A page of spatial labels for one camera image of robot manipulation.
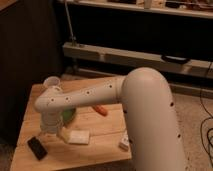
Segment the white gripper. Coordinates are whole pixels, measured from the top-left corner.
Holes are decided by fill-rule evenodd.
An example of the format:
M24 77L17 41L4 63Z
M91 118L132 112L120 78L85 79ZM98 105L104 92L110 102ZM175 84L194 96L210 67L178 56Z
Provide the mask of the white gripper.
M42 132L48 134L57 134L60 130L60 136L65 143L70 140L70 130L63 127L63 119L60 113L42 113L40 128Z

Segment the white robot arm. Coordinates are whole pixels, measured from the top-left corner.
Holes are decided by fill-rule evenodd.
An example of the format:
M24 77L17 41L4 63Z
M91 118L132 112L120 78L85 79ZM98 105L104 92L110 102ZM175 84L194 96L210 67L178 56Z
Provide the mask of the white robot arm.
M35 101L41 114L41 130L56 133L66 109L122 105L132 160L136 171L185 171L184 153L171 89L155 69L142 67L84 89L63 92L46 89Z

